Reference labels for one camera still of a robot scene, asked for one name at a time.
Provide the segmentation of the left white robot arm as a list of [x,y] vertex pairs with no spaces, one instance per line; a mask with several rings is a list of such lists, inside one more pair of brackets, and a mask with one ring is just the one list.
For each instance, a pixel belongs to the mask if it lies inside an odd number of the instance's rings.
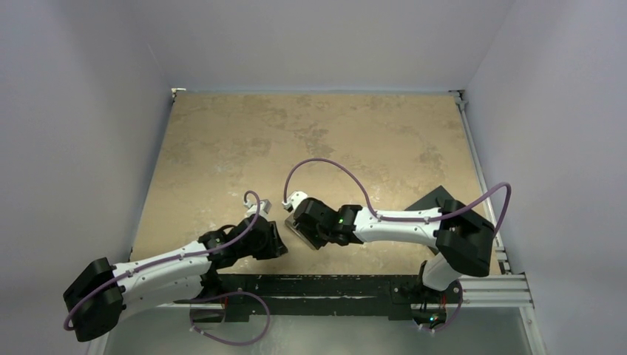
[[156,257],[118,264],[93,260],[63,293],[64,330],[88,342],[165,303],[212,302],[223,291],[217,270],[246,257],[271,260],[287,253],[274,221],[247,217]]

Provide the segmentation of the white remote control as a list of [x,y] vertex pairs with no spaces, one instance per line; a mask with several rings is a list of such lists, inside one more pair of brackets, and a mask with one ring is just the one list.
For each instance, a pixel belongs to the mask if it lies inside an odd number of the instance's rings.
[[315,246],[310,242],[310,240],[297,229],[297,223],[295,222],[295,220],[293,219],[293,217],[291,215],[289,215],[286,219],[285,219],[285,226],[294,234],[296,235],[308,248],[312,249],[312,250],[316,250]]

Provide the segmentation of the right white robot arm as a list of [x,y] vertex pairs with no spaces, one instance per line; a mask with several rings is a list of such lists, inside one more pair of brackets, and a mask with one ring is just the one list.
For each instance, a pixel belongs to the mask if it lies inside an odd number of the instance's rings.
[[441,200],[429,209],[373,212],[361,205],[334,210],[297,192],[283,202],[295,233],[311,248],[381,241],[413,243],[437,251],[415,281],[417,295],[432,301],[461,276],[490,272],[495,226],[458,200]]

